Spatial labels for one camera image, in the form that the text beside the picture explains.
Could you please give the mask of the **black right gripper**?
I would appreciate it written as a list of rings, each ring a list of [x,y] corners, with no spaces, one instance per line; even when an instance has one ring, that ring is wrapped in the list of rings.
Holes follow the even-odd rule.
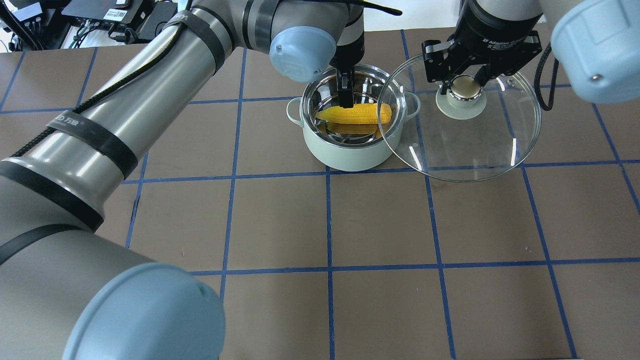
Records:
[[[535,25],[543,15],[538,0],[464,0],[447,41],[422,43],[426,80],[440,82],[446,95],[453,80],[471,66],[481,88],[499,75],[511,76],[542,52]]]

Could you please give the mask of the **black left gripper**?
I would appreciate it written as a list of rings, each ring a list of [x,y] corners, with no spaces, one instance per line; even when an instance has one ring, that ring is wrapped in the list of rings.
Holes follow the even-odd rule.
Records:
[[[336,73],[336,90],[339,106],[354,107],[355,66],[365,54],[365,36],[359,35],[350,43],[338,44],[330,60],[330,70]]]

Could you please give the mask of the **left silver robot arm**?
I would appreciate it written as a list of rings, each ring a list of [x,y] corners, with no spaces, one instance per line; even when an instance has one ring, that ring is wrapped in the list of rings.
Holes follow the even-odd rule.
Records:
[[[361,38],[358,0],[180,0],[99,91],[1,162],[3,360],[217,360],[206,283],[96,234],[105,202],[243,47],[313,82]]]

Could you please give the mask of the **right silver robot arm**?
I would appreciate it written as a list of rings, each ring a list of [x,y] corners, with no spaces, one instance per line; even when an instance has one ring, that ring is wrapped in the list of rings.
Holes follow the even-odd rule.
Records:
[[[640,93],[640,3],[637,0],[466,0],[448,41],[422,44],[428,82],[451,83],[471,66],[481,85],[514,75],[541,52],[534,27],[546,18],[550,50],[574,93],[615,104]]]

